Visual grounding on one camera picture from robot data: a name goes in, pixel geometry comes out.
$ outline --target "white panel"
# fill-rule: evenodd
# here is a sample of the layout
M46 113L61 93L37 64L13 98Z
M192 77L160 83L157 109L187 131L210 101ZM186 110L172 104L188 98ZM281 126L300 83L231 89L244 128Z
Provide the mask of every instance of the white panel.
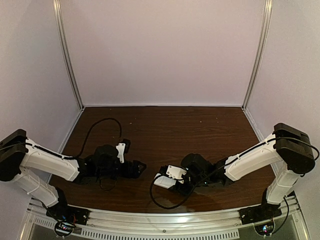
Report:
M0 43L0 139L22 128L37 143L57 151L78 110L52 1L0 1ZM0 194L0 238L13 240L30 197L3 182Z
M84 104L240 106L255 60L264 4L62 1Z
M320 2L278 0L249 111L267 136L284 122L320 148ZM320 163L295 189L311 239L318 239Z

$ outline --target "white plastic part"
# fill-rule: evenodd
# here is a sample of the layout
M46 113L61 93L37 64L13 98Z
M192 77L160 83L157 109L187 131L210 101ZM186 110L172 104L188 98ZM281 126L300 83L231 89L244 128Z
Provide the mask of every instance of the white plastic part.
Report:
M268 140L273 139L275 137L276 136L274 134L270 134L265 140L263 140L260 143L267 142ZM282 157L274 149L275 142L275 140L268 142L262 146L259 146L249 151L241 157L239 157L241 153L234 156L230 156L225 162L226 164L230 163L235 158L238 158L238 160L224 167L225 175L232 181L237 181L243 176L251 172L254 172L260 168L263 168L264 166L283 161Z
M115 146L115 148L118 150L118 158L120 160L120 163L124 163L125 162L125 148L126 148L126 144L125 143L119 143L117 146Z
M39 169L41 171L62 177L65 180L71 182L76 179L79 174L79 165L77 160L67 160L64 159L67 156L61 155L57 152L55 152L55 154L57 154L57 156L55 156L53 154L40 150L34 147L39 145L30 139L27 139L26 142L32 144L32 146L25 146L28 151L25 154L20 166Z
M179 181L180 183L184 183L185 181L182 180L182 175L187 173L186 170L182 169L181 167L169 165L166 174L169 178Z
M278 175L266 191L266 201L268 204L280 204L299 177L300 174L288 170L288 165L284 162Z
M160 173L157 173L155 175L155 178L158 177L160 175ZM154 181L154 185L157 185L159 187L165 188L165 189L169 189L170 187L176 185L176 180L169 178L167 176L161 176L159 177L157 180Z
M20 167L20 170L21 174L16 175L11 182L25 190L28 195L39 199L48 208L58 203L58 192L53 186L46 184L28 168Z

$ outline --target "white wall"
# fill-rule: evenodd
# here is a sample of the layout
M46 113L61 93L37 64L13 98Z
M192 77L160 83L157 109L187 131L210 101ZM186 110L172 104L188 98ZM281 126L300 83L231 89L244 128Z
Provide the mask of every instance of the white wall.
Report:
M273 1L270 31L249 102L264 137L284 122L309 134L320 149L320 2ZM320 163L300 179L296 194L311 239L319 239Z
M57 151L78 110L52 0L0 1L0 43L0 139L22 128ZM0 196L0 239L14 240L30 197L3 182Z
M241 106L264 0L68 0L83 103Z

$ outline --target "dark brown wooden surface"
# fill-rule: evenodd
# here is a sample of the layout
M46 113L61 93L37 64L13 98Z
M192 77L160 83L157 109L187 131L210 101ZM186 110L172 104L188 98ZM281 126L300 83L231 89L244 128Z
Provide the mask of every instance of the dark brown wooden surface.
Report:
M147 169L139 179L119 177L111 191L101 190L98 184L76 185L54 176L50 183L64 191L71 205L133 213L223 210L260 203L264 189L274 179L271 167L267 166L229 187L198 189L177 209L159 208L150 199L149 186L160 166L179 166L189 153L199 153L215 163L258 142L244 113L239 107L88 107L63 153L78 154L90 126L106 117L118 119L123 128L122 137L131 140L126 159L142 161L147 164ZM82 157L92 154L97 146L115 146L117 139L118 126L115 122L100 123L92 130ZM111 180L103 182L106 189L112 185ZM183 199L157 186L154 187L154 195L166 206Z

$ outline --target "vertical metal post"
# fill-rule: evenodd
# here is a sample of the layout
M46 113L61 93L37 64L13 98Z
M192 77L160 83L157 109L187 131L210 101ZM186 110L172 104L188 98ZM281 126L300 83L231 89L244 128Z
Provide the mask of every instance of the vertical metal post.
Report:
M79 93L79 89L78 89L75 74L74 74L74 70L73 70L72 64L71 64L71 59L70 59L70 54L69 54L67 39L66 39L66 34L65 34L64 22L63 22L63 18L62 18L60 0L53 0L53 9L54 9L57 28L58 28L58 33L59 33L59 38L60 38L60 43L61 43L61 48L62 48L66 71L69 76L71 88L72 88L76 103L78 105L78 108L80 110L82 110L84 108L84 105L81 100L81 96Z
M270 27L270 21L271 21L271 15L272 15L272 2L273 0L265 0L265 6L264 6L264 14L263 14L263 21L262 21L262 26L261 26L261 33L260 33L260 39L259 39L259 44L258 44L258 49L256 51L256 56L255 56L255 61L251 73L251 78L249 82L248 89L245 94L244 102L242 105L242 108L245 110L248 106L256 78L258 75L259 67L262 61L263 57L263 52L265 49L265 45L267 42L267 36L269 32L269 27Z

